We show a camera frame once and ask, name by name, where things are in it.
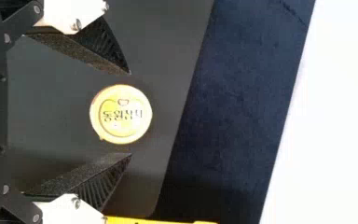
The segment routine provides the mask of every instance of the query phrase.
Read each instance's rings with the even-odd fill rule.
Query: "bolt hole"
[[[5,155],[6,149],[5,147],[0,146],[0,156]]]
[[[7,81],[7,77],[0,73],[0,82],[6,82],[6,81]]]

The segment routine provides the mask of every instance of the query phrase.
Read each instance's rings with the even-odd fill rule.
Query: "metal bracket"
[[[17,10],[3,22],[5,43],[10,49],[14,43],[43,18],[43,6],[37,1],[31,1]]]

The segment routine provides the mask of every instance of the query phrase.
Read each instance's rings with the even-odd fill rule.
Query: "yellow object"
[[[152,220],[127,218],[127,217],[108,217],[107,224],[188,224],[188,223],[152,221]],[[216,224],[216,223],[196,221],[194,224]]]
[[[128,85],[100,91],[89,109],[92,128],[102,140],[129,144],[141,138],[150,126],[153,113],[147,97]]]

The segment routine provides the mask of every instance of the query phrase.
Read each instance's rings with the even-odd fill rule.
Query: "gold round lid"
[[[89,109],[92,128],[102,140],[129,144],[141,138],[150,126],[152,107],[147,97],[128,85],[100,91]]]

